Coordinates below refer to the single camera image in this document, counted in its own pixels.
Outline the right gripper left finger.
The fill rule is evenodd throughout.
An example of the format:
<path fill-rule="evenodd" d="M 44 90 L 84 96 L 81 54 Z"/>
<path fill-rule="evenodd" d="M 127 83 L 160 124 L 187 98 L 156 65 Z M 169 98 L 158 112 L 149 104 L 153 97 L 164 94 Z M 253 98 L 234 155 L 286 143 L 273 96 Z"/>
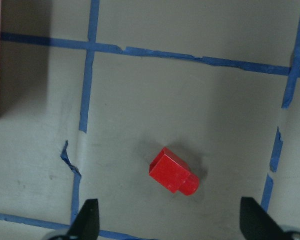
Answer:
<path fill-rule="evenodd" d="M 87 199 L 65 234 L 66 240 L 97 240 L 100 232 L 98 199 Z"/>

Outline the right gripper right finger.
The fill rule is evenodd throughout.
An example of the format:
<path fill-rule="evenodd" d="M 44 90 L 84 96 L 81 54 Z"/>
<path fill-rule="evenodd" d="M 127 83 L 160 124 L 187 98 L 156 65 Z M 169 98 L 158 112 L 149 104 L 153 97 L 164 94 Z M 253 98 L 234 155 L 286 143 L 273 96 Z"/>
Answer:
<path fill-rule="evenodd" d="M 245 240 L 289 240 L 253 197 L 240 200 L 240 231 Z"/>

